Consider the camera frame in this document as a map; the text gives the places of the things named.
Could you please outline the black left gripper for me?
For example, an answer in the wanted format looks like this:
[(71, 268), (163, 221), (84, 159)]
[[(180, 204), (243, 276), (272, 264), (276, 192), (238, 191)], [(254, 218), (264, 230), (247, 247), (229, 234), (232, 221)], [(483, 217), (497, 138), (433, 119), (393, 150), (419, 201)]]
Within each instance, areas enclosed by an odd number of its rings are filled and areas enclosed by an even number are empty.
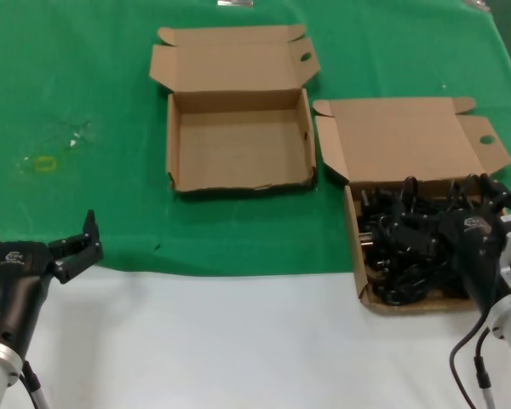
[(103, 256), (93, 210), (88, 211), (80, 234), (47, 245), (0, 242), (0, 343), (25, 354), (53, 275), (64, 285)]

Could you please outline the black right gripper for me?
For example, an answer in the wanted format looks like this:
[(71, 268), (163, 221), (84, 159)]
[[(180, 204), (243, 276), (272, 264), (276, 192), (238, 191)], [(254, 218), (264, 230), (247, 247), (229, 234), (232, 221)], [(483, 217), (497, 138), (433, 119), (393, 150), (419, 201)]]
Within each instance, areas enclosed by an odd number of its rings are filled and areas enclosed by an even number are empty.
[[(483, 173), (479, 176), (479, 188), (494, 213), (511, 210), (511, 190), (503, 183)], [(438, 226), (439, 238), (451, 255), (452, 271), (483, 314), (502, 293), (499, 258), (504, 236), (498, 224), (497, 215), (488, 210), (472, 209), (448, 212)], [(437, 239), (398, 222), (389, 228), (388, 240), (398, 251), (426, 258), (439, 255)]]

